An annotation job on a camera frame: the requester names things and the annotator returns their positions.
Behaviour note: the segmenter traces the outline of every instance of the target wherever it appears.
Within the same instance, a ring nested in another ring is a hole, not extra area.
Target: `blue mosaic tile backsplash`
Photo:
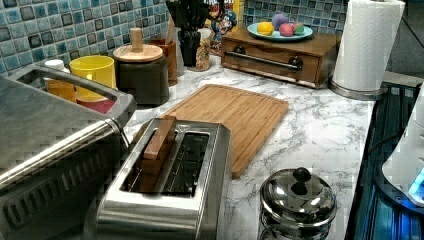
[[[111,56],[130,42],[130,28],[149,42],[167,21],[165,0],[0,0],[0,74],[50,58]]]
[[[247,0],[243,23],[270,22],[276,13],[284,13],[290,22],[302,22],[314,32],[341,35],[346,11],[345,0]]]

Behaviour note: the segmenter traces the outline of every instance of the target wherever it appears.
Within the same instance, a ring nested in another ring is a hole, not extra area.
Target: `paper towel holder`
[[[381,83],[380,89],[374,91],[356,91],[338,85],[333,81],[333,77],[328,80],[328,88],[340,96],[361,101],[377,101],[387,93],[387,86],[384,82]]]

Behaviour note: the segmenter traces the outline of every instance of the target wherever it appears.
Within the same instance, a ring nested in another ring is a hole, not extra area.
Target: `wooden bread box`
[[[240,29],[223,36],[221,65],[319,88],[333,75],[339,43],[340,36],[324,33],[296,41],[271,42]]]

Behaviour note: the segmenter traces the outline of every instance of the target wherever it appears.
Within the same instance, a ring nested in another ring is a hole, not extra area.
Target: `kitchen counter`
[[[266,94],[289,103],[289,111],[228,194],[229,240],[257,239],[259,189],[272,173],[305,167],[323,178],[337,196],[338,211],[327,239],[343,239],[374,102],[351,100],[327,88],[315,90],[220,66],[211,57],[206,72],[185,71],[170,87],[167,103],[137,110],[125,132],[132,140],[141,124],[158,117],[205,84],[220,84]]]

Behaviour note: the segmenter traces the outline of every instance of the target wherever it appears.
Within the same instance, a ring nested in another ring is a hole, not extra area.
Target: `stainless steel toaster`
[[[30,87],[61,79],[115,101],[101,114]],[[0,239],[48,239],[81,228],[129,143],[131,95],[39,66],[0,77]]]
[[[225,239],[230,131],[221,124],[177,120],[159,177],[143,191],[146,169],[139,166],[160,121],[148,124],[102,200],[93,202],[85,239]]]

